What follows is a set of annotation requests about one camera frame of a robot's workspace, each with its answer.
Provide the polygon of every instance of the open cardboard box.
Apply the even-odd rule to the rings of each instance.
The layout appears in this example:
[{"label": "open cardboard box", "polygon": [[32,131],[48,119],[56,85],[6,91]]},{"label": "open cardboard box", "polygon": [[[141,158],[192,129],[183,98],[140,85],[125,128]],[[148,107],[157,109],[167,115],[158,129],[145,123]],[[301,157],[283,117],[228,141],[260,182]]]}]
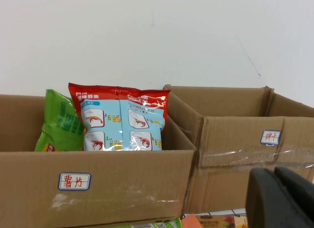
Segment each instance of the open cardboard box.
[{"label": "open cardboard box", "polygon": [[[0,227],[105,227],[181,215],[196,149],[170,118],[164,151],[34,152],[44,100],[0,96]],[[87,190],[60,190],[62,173],[89,174]]]},{"label": "open cardboard box", "polygon": [[198,149],[185,213],[244,208],[253,167],[290,167],[312,182],[313,108],[268,87],[164,89],[169,116]]}]

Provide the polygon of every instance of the label sticker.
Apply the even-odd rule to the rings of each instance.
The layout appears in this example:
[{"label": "label sticker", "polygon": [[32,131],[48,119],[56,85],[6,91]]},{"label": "label sticker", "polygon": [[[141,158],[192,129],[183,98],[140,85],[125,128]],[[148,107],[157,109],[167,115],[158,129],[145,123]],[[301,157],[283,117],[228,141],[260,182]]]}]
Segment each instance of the label sticker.
[{"label": "label sticker", "polygon": [[280,143],[280,137],[280,131],[265,130],[261,138],[261,143],[268,146],[276,146]]},{"label": "label sticker", "polygon": [[88,190],[92,176],[89,173],[61,173],[59,176],[59,190]]}]

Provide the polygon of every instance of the clear packing tape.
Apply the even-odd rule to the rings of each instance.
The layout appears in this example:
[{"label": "clear packing tape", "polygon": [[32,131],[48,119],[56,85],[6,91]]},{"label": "clear packing tape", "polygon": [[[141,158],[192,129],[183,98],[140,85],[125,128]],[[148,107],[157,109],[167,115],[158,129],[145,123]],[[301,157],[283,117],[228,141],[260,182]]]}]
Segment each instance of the clear packing tape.
[{"label": "clear packing tape", "polygon": [[[293,157],[302,154],[304,161],[281,161],[280,158],[287,155]],[[234,171],[249,171],[255,167],[273,169],[276,166],[283,166],[300,171],[314,169],[314,155],[307,150],[269,152],[257,151],[246,152],[245,150],[204,154],[199,152],[198,168],[203,172],[225,173]]]}]

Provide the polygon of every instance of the box flap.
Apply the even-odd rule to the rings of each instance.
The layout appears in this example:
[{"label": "box flap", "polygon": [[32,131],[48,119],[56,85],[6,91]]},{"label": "box flap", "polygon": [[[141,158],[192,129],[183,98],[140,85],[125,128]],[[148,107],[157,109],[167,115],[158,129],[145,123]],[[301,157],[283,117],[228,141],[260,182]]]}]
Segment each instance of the box flap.
[{"label": "box flap", "polygon": [[314,117],[314,108],[274,94],[268,116]]},{"label": "box flap", "polygon": [[167,124],[162,131],[163,150],[194,150],[196,147],[184,135],[178,125],[168,116]]},{"label": "box flap", "polygon": [[0,152],[34,151],[44,122],[45,98],[0,95],[0,102],[4,104],[0,109]]},{"label": "box flap", "polygon": [[178,98],[204,116],[264,116],[274,89],[181,87],[165,85]]},{"label": "box flap", "polygon": [[284,117],[205,117],[199,167],[269,163],[277,146],[261,144],[266,130],[282,131]]},{"label": "box flap", "polygon": [[200,127],[203,124],[203,116],[171,92],[169,93],[168,114],[193,145],[196,145]]},{"label": "box flap", "polygon": [[[178,217],[193,154],[2,152],[0,226],[63,228]],[[59,190],[62,173],[89,173],[89,189]]]}]

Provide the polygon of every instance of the snack bag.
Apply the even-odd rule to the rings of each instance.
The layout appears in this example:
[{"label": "snack bag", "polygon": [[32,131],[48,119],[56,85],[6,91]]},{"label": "snack bag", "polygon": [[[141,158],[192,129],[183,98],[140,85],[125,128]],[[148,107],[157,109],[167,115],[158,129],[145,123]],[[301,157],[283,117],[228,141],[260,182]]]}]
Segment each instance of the snack bag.
[{"label": "snack bag", "polygon": [[69,83],[78,116],[87,128],[85,151],[161,150],[169,90],[138,90]]},{"label": "snack bag", "polygon": [[46,91],[42,133],[35,151],[81,151],[84,126],[72,100],[54,91]]},{"label": "snack bag", "polygon": [[121,226],[114,228],[182,228],[180,219],[175,219],[173,222],[158,222],[146,225]]}]

